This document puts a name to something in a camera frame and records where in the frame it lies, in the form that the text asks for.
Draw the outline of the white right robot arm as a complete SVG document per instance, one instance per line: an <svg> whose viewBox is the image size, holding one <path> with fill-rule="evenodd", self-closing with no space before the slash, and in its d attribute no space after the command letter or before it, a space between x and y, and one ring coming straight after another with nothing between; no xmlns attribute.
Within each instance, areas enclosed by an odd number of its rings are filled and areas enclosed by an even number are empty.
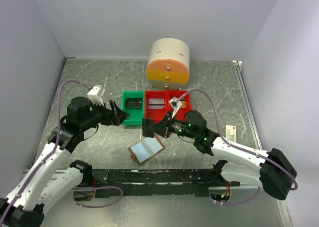
<svg viewBox="0 0 319 227"><path fill-rule="evenodd" d="M168 138L174 133L179 137L190 138L199 152L249 168L249 178L254 185L262 187L277 200L285 200L289 191L298 188L297 172L281 150L273 148L265 151L232 143L211 131L206 119L198 111L189 111L183 120L174 118L172 112L167 112L159 122L144 118L142 130L144 137L158 135Z"/></svg>

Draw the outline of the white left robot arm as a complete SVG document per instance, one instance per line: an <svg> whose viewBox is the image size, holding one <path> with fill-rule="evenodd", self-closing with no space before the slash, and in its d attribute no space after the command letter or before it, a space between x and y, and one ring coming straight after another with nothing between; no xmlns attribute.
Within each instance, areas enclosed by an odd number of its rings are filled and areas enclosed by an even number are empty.
<svg viewBox="0 0 319 227"><path fill-rule="evenodd" d="M93 98L75 97L67 106L67 114L58 119L58 126L48 138L41 155L21 182L0 200L0 224L8 227L38 227L45 213L67 192L94 183L92 166L81 160L73 161L66 173L49 180L62 161L84 141L85 131L99 125L121 125L129 114L114 100L110 108Z"/></svg>

